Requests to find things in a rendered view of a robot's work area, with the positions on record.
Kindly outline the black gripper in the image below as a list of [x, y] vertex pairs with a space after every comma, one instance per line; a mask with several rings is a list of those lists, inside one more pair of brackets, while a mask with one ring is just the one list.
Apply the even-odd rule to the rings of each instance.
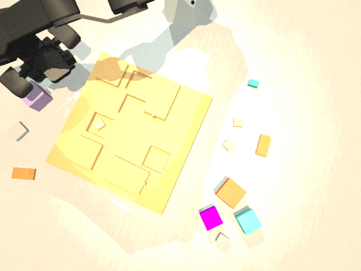
[[[21, 70], [19, 72], [17, 72], [12, 66], [9, 66], [0, 75], [0, 83], [19, 98], [25, 98], [33, 90], [33, 85], [26, 80], [27, 77], [30, 77], [38, 84], [45, 78], [48, 78], [40, 69], [37, 69], [33, 65], [32, 61], [35, 56], [32, 54], [34, 52], [37, 54], [41, 52], [45, 48], [44, 44], [48, 42], [55, 44], [58, 49], [61, 49], [59, 45], [63, 43], [68, 50], [73, 49], [79, 42], [81, 42], [80, 35], [68, 24], [57, 28], [52, 27], [47, 31], [52, 34], [54, 38], [50, 39], [46, 36], [43, 40], [41, 40], [35, 35], [37, 39], [35, 48], [28, 54], [18, 57], [24, 62], [20, 66]], [[30, 55], [32, 56], [30, 57]]]

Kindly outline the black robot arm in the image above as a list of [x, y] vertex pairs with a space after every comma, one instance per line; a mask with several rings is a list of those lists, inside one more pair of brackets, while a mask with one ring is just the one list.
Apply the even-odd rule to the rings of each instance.
[[[39, 34], [52, 27], [61, 27], [80, 19], [112, 23], [141, 11], [155, 0], [108, 0], [113, 14], [109, 19], [80, 14], [76, 0], [19, 0], [10, 7], [0, 8], [0, 66], [17, 61], [31, 52]], [[69, 50], [58, 49], [53, 43], [44, 44], [33, 65], [48, 79], [57, 83], [76, 68], [77, 61]], [[32, 56], [30, 55], [30, 57]]]

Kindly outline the pink cube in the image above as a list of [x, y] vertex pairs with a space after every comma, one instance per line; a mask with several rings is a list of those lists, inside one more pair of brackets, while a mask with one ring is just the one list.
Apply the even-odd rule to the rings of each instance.
[[42, 86], [32, 80], [30, 80], [29, 83], [33, 85], [33, 90], [25, 98], [21, 99], [31, 109], [41, 112], [53, 98]]

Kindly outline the yellow rectangular block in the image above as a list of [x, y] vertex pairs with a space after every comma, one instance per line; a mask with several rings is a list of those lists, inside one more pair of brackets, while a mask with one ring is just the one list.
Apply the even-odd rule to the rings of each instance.
[[268, 148], [269, 148], [269, 145], [270, 145], [270, 141], [271, 141], [270, 136], [260, 134], [255, 154], [266, 157], [267, 152], [268, 152]]

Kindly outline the pale yellow square board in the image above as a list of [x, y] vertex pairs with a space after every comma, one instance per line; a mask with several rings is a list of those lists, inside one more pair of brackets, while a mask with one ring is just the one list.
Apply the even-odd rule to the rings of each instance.
[[101, 52], [45, 162], [162, 215], [212, 100]]

